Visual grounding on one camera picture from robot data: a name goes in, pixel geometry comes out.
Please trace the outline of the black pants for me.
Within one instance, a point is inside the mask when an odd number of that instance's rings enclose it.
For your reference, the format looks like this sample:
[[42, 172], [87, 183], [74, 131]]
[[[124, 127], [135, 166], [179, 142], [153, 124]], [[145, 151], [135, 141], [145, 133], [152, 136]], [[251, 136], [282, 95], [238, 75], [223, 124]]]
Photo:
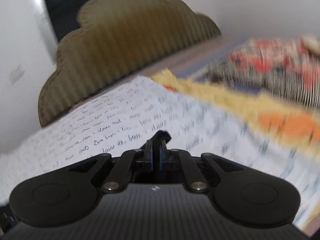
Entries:
[[167, 131], [159, 130], [140, 148], [144, 162], [150, 163], [150, 170], [163, 170], [164, 163], [169, 159], [167, 143], [170, 140], [171, 136]]

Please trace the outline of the white script-print bed sheet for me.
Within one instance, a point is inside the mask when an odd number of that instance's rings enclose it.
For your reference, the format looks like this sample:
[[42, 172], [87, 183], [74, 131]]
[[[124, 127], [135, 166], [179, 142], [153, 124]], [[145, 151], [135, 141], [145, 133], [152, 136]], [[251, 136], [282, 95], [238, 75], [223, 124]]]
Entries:
[[219, 107], [170, 92], [147, 77], [89, 100], [1, 154], [1, 203], [26, 179], [101, 153], [118, 157], [159, 130], [171, 135], [170, 148], [194, 156], [210, 152], [295, 185], [301, 196], [298, 227], [319, 207], [318, 161], [279, 146]]

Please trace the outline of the white double wall socket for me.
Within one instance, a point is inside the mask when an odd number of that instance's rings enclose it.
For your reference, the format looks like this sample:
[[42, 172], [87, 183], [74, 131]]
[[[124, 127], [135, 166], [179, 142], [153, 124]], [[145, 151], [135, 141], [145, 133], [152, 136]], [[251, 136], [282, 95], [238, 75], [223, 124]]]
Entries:
[[24, 69], [18, 65], [10, 73], [10, 83], [13, 86], [24, 75]]

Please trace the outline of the yellow orange cloth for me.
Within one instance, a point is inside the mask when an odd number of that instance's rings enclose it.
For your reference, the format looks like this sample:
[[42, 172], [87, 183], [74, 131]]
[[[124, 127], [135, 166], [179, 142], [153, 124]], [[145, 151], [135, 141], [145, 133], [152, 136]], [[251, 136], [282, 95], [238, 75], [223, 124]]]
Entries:
[[319, 160], [319, 111], [279, 101], [266, 93], [254, 95], [224, 85], [180, 79], [168, 69], [151, 76], [151, 79], [173, 92], [219, 106], [278, 144]]

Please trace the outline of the floral patterned blanket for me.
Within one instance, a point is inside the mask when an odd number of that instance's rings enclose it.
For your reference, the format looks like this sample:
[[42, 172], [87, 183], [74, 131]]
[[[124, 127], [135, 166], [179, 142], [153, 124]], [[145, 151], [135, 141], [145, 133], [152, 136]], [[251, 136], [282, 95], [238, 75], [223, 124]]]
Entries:
[[319, 109], [319, 53], [315, 39], [252, 38], [204, 68], [213, 82], [237, 83], [268, 91], [279, 100]]

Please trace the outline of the olive upholstered headboard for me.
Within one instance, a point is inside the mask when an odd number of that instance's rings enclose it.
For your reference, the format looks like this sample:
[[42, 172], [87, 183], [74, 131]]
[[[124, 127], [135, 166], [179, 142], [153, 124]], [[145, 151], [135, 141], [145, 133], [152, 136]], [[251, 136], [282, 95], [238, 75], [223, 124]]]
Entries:
[[89, 0], [77, 21], [79, 29], [59, 42], [56, 70], [39, 95], [42, 127], [122, 78], [221, 35], [182, 0]]

